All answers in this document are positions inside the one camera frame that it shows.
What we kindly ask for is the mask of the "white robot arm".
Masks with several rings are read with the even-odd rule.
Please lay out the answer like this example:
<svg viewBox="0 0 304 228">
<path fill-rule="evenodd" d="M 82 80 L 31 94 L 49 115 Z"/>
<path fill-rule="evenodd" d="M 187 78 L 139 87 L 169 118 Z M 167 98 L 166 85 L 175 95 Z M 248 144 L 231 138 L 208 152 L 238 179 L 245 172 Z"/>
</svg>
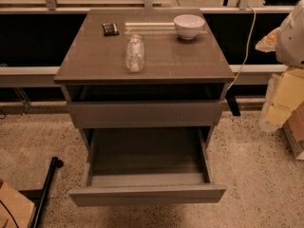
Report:
<svg viewBox="0 0 304 228">
<path fill-rule="evenodd" d="M 276 60 L 287 67 L 304 68 L 304 0 L 300 0 L 279 28 L 256 44 L 256 50 L 274 52 Z"/>
</svg>

